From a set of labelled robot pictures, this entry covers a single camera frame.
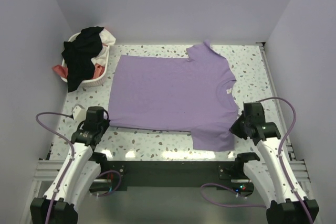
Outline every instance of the table surface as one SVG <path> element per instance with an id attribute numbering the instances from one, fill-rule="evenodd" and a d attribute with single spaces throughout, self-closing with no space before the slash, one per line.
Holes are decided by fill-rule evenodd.
<path id="1" fill-rule="evenodd" d="M 121 55 L 151 56 L 166 58 L 187 58 L 186 48 L 191 45 L 115 45 L 110 48 L 107 80 L 103 85 L 78 88 L 68 93 L 62 113 L 71 114 L 76 104 L 89 106 L 109 105 L 113 75 Z M 243 102 L 253 102 L 272 96 L 265 65 L 258 46 L 213 45 L 213 49 L 224 56 L 237 82 L 233 88 L 234 99 L 243 109 Z M 281 135 L 284 130 L 273 100 L 263 103 L 266 120 L 275 122 Z M 58 132 L 71 138 L 79 122 L 61 118 Z M 65 159 L 69 146 L 59 137 L 54 137 L 50 159 Z M 241 152 L 256 152 L 251 140 L 235 138 L 235 149 L 227 152 L 199 151 L 193 149 L 193 141 L 188 132 L 149 131 L 109 127 L 96 152 L 105 153 L 108 160 L 116 161 L 232 161 Z"/>

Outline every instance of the white wall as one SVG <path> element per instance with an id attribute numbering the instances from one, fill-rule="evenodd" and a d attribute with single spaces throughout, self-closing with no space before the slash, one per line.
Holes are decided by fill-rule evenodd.
<path id="1" fill-rule="evenodd" d="M 57 0 L 74 31 L 101 24 L 118 42 L 261 42 L 289 0 Z"/>
<path id="2" fill-rule="evenodd" d="M 297 109 L 291 140 L 306 160 L 320 214 L 335 223 L 336 0 L 291 0 L 266 55 L 279 95 Z"/>
<path id="3" fill-rule="evenodd" d="M 35 115 L 64 102 L 66 86 L 51 67 L 71 31 L 56 0 L 0 0 L 0 7 L 0 223 L 14 224 L 51 144 Z"/>

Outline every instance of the white laundry basket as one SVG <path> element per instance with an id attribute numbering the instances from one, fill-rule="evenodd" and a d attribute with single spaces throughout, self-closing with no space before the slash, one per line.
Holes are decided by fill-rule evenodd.
<path id="1" fill-rule="evenodd" d="M 75 38 L 79 35 L 80 33 L 77 33 L 77 34 L 74 34 L 70 37 L 70 39 L 68 40 L 69 42 L 71 41 L 74 41 Z M 104 73 L 96 78 L 96 79 L 93 79 L 93 80 L 84 80 L 82 81 L 82 83 L 79 85 L 80 87 L 94 87 L 94 86 L 99 86 L 99 85 L 102 85 L 105 81 L 106 81 L 106 78 L 107 78 L 107 75 L 106 75 L 106 71 L 107 71 L 107 66 L 108 66 L 108 62 L 109 62 L 109 52 L 110 52 L 110 46 L 107 46 L 107 50 L 106 50 L 106 65 L 105 65 L 105 69 L 104 69 Z M 64 59 L 62 61 L 62 67 L 66 67 L 67 65 L 65 64 L 64 62 Z M 61 77 L 61 79 L 64 81 L 64 82 L 68 82 L 68 80 L 66 78 L 63 78 Z"/>

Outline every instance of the t-shirt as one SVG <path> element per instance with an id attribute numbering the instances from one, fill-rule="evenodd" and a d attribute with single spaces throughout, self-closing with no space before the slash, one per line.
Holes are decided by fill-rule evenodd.
<path id="1" fill-rule="evenodd" d="M 110 125 L 190 131 L 196 150 L 233 150 L 236 78 L 208 41 L 187 53 L 185 59 L 122 55 L 111 89 Z"/>

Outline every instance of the purple cable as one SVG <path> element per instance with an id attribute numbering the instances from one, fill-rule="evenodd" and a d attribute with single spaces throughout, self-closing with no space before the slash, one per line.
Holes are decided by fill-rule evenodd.
<path id="1" fill-rule="evenodd" d="M 121 184 L 121 174 L 119 172 L 117 172 L 116 170 L 108 170 L 107 172 L 103 172 L 103 173 L 99 174 L 99 176 L 97 178 L 100 178 L 101 176 L 104 176 L 105 174 L 109 174 L 109 173 L 114 173 L 114 174 L 117 174 L 119 176 L 118 184 L 112 191 L 109 191 L 108 193 L 105 193 L 105 194 L 98 195 L 98 197 L 104 197 L 104 196 L 108 196 L 108 195 L 113 194 L 119 188 L 119 186 Z"/>
<path id="2" fill-rule="evenodd" d="M 216 184 L 216 183 L 207 183 L 207 184 L 204 184 L 201 186 L 201 195 L 202 197 L 209 201 L 210 203 L 214 204 L 214 205 L 217 205 L 217 206 L 220 206 L 220 207 L 229 207 L 229 208 L 237 208 L 237 207 L 261 207 L 261 208 L 266 208 L 266 206 L 264 205 L 250 205 L 250 204 L 245 204 L 245 205 L 226 205 L 226 204 L 220 204 L 220 203 L 217 203 L 215 201 L 213 201 L 212 199 L 209 199 L 203 192 L 203 189 L 205 187 L 209 187 L 209 186 L 217 186 L 217 187 L 220 187 L 222 189 L 225 189 L 225 190 L 228 190 L 229 192 L 231 193 L 234 193 L 234 194 L 237 194 L 235 191 L 233 191 L 231 188 L 228 188 L 226 186 L 223 186 L 223 185 L 220 185 L 220 184 Z"/>
<path id="3" fill-rule="evenodd" d="M 283 146 L 285 140 L 287 139 L 289 133 L 290 133 L 290 132 L 292 131 L 292 129 L 294 128 L 294 125 L 295 125 L 295 122 L 296 122 L 296 111 L 295 111 L 294 106 L 293 106 L 289 101 L 287 101 L 287 100 L 284 99 L 284 98 L 280 98 L 280 97 L 269 97 L 269 98 L 261 99 L 261 100 L 259 100 L 258 102 L 263 102 L 263 101 L 267 101 L 267 100 L 271 100 L 271 99 L 277 99 L 277 100 L 281 100 L 281 101 L 287 103 L 287 104 L 290 106 L 290 108 L 292 109 L 292 111 L 293 111 L 293 121 L 292 121 L 292 123 L 291 123 L 291 125 L 290 125 L 288 131 L 287 131 L 287 132 L 285 133 L 285 135 L 283 136 L 283 138 L 282 138 L 282 140 L 281 140 L 281 142 L 280 142 L 280 145 L 279 145 L 279 149 L 278 149 L 278 156 L 279 156 L 279 160 L 280 160 L 280 165 L 281 165 L 282 170 L 283 170 L 283 172 L 284 172 L 284 174 L 285 174 L 285 177 L 286 177 L 286 179 L 287 179 L 287 181 L 288 181 L 288 183 L 289 183 L 289 185 L 290 185 L 290 188 L 293 190 L 293 189 L 295 189 L 295 186 L 294 186 L 292 180 L 290 179 L 289 174 L 288 174 L 288 172 L 287 172 L 287 170 L 286 170 L 286 167 L 285 167 L 285 164 L 284 164 L 284 160 L 282 159 L 281 150 L 282 150 L 282 146 Z M 307 206 L 304 204 L 304 202 L 303 202 L 303 200 L 301 199 L 301 197 L 300 197 L 300 195 L 298 194 L 298 192 L 297 192 L 297 191 L 293 191 L 293 192 L 294 192 L 295 196 L 298 198 L 298 200 L 300 201 L 300 203 L 301 203 L 301 205 L 302 205 L 302 207 L 303 207 L 303 209 L 304 209 L 304 211 L 305 211 L 305 213 L 306 213 L 306 215 L 307 215 L 307 217 L 308 217 L 309 223 L 310 223 L 310 224 L 313 224 L 314 221 L 313 221 L 313 219 L 311 218 L 311 215 L 310 215 L 310 213 L 309 213 L 309 210 L 308 210 Z"/>
<path id="4" fill-rule="evenodd" d="M 60 138 L 64 139 L 64 140 L 69 144 L 70 149 L 71 149 L 71 157 L 73 158 L 73 157 L 75 156 L 75 149 L 74 149 L 73 144 L 71 143 L 71 141 L 70 141 L 69 139 L 67 139 L 65 136 L 63 136 L 63 135 L 61 135 L 60 133 L 58 133 L 57 131 L 55 131 L 55 130 L 49 128 L 49 127 L 46 126 L 46 125 L 44 125 L 44 124 L 39 120 L 39 116 L 40 116 L 40 115 L 46 115 L 46 114 L 48 114 L 48 115 L 61 115 L 61 116 L 65 116 L 65 117 L 67 117 L 67 118 L 72 118 L 72 115 L 66 115 L 66 114 L 61 114 L 61 113 L 56 113 L 56 112 L 42 112 L 42 113 L 38 113 L 38 114 L 36 115 L 35 119 L 36 119 L 36 122 L 37 122 L 39 125 L 41 125 L 43 128 L 45 128 L 46 130 L 48 130 L 48 131 L 54 133 L 55 135 L 59 136 Z M 56 190 L 58 190 L 60 184 L 62 183 L 63 178 L 64 178 L 65 174 L 67 173 L 67 171 L 68 171 L 68 169 L 69 169 L 69 167 L 70 167 L 70 165 L 71 165 L 71 162 L 72 162 L 72 160 L 73 160 L 72 158 L 69 159 L 69 162 L 68 162 L 68 164 L 66 165 L 66 167 L 65 167 L 65 169 L 64 169 L 64 171 L 63 171 L 63 173 L 62 173 L 61 176 L 59 177 L 59 180 L 57 181 L 56 186 L 55 186 L 55 189 L 56 189 Z M 115 192 L 115 191 L 119 188 L 119 186 L 120 186 L 120 184 L 121 184 L 121 175 L 120 175 L 119 172 L 117 172 L 117 171 L 115 171 L 115 170 L 109 170 L 109 171 L 107 171 L 107 172 L 104 172 L 104 173 L 100 174 L 97 178 L 99 178 L 99 177 L 101 177 L 101 176 L 103 176 L 103 175 L 105 175 L 105 174 L 108 174 L 108 173 L 115 173 L 115 174 L 117 174 L 117 175 L 119 176 L 119 182 L 118 182 L 117 186 L 115 187 L 115 189 L 113 189 L 112 191 L 109 191 L 109 192 L 106 193 L 106 194 L 99 195 L 99 197 L 107 196 L 107 195 L 111 195 L 113 192 Z M 52 206 L 53 206 L 54 201 L 55 201 L 55 198 L 56 198 L 56 194 L 57 194 L 57 193 L 53 193 L 53 194 L 52 194 L 52 197 L 51 197 L 51 200 L 50 200 L 50 204 L 49 204 L 49 207 L 48 207 L 48 211 L 47 211 L 47 216 L 46 216 L 45 224 L 49 224 L 50 214 L 51 214 Z"/>
<path id="5" fill-rule="evenodd" d="M 68 140 L 65 136 L 62 136 L 60 133 L 58 133 L 57 131 L 54 131 L 53 129 L 49 128 L 48 126 L 44 125 L 40 120 L 39 120 L 39 116 L 40 115 L 61 115 L 61 116 L 65 116 L 65 117 L 68 117 L 68 118 L 71 118 L 72 115 L 66 115 L 66 114 L 61 114 L 61 113 L 56 113 L 56 112 L 42 112 L 42 113 L 38 113 L 35 117 L 36 119 L 36 122 L 38 122 L 39 125 L 41 125 L 43 128 L 45 128 L 46 130 L 54 133 L 55 135 L 61 137 L 62 139 L 64 139 L 70 146 L 70 149 L 71 149 L 71 157 L 73 158 L 74 155 L 75 155 L 75 149 L 71 143 L 70 140 Z M 57 181 L 56 183 L 56 186 L 55 186 L 55 189 L 58 190 L 66 172 L 68 171 L 70 165 L 71 165 L 71 162 L 72 162 L 72 158 L 69 159 L 69 162 L 67 164 L 67 166 L 65 167 L 63 173 L 61 174 L 61 176 L 59 177 L 59 180 Z M 52 194 L 52 197 L 51 197 L 51 200 L 50 200 L 50 204 L 49 204 L 49 207 L 48 207 L 48 211 L 47 211 L 47 217 L 46 217 L 46 221 L 45 221 L 45 224 L 48 224 L 49 223 L 49 219 L 50 219 L 50 214 L 51 214 L 51 209 L 52 209 L 52 205 L 54 204 L 54 201 L 55 201 L 55 198 L 56 198 L 56 194 L 57 193 L 53 193 Z"/>

